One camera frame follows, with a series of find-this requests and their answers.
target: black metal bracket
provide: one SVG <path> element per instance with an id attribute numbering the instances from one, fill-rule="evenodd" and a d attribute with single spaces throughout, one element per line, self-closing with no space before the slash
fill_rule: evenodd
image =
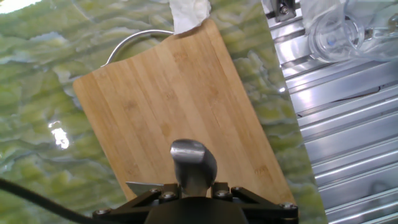
<path id="1" fill-rule="evenodd" d="M 283 22 L 296 16 L 294 0 L 271 0 L 276 22 Z"/>
<path id="2" fill-rule="evenodd" d="M 146 224 L 187 220 L 189 223 L 298 224 L 299 210 L 295 205 L 275 205 L 245 188 L 229 189 L 227 183 L 216 182 L 211 187 L 211 198 L 182 198 L 179 185 L 165 184 L 114 210 L 95 211 L 93 218 Z"/>

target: black cable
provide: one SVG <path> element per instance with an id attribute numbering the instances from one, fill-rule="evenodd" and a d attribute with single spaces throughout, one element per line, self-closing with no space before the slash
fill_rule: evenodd
<path id="1" fill-rule="evenodd" d="M 54 214 L 57 214 L 63 218 L 66 218 L 72 222 L 79 224 L 117 224 L 115 222 L 109 222 L 104 220 L 94 220 L 92 218 L 80 215 L 77 212 L 69 210 L 35 192 L 25 189 L 17 184 L 0 178 L 0 189 L 5 190 L 11 194 L 28 200 Z"/>

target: glass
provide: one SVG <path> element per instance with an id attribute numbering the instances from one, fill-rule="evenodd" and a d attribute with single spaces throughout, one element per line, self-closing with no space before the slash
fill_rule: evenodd
<path id="1" fill-rule="evenodd" d="M 326 62 L 350 58 L 398 59 L 398 0 L 347 0 L 310 28 L 312 57 Z"/>

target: metal handle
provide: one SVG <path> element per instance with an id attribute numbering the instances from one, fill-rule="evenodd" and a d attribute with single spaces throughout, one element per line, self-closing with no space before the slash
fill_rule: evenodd
<path id="1" fill-rule="evenodd" d="M 217 162 L 200 142 L 180 139 L 173 142 L 170 153 L 175 176 L 189 196 L 205 197 L 217 176 Z"/>
<path id="2" fill-rule="evenodd" d="M 122 42 L 120 42 L 115 49 L 113 49 L 111 55 L 109 56 L 108 60 L 106 61 L 106 63 L 104 65 L 102 65 L 101 67 L 109 64 L 112 62 L 113 58 L 116 56 L 117 52 L 122 49 L 122 47 L 128 43 L 130 40 L 136 38 L 136 37 L 140 37 L 143 35 L 147 35 L 147 34 L 168 34 L 168 35 L 172 35 L 174 34 L 174 32 L 172 31 L 167 31 L 167 30 L 157 30 L 157 29 L 153 29 L 153 30 L 144 30 L 144 31 L 140 31 L 138 33 L 135 33 L 133 35 L 130 35 L 129 37 L 126 37 L 124 40 L 122 40 Z"/>

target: paper towel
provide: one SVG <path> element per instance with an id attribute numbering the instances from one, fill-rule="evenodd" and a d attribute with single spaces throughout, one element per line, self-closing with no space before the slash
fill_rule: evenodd
<path id="1" fill-rule="evenodd" d="M 170 0 L 174 20 L 174 34 L 191 30 L 210 16 L 208 0 Z"/>

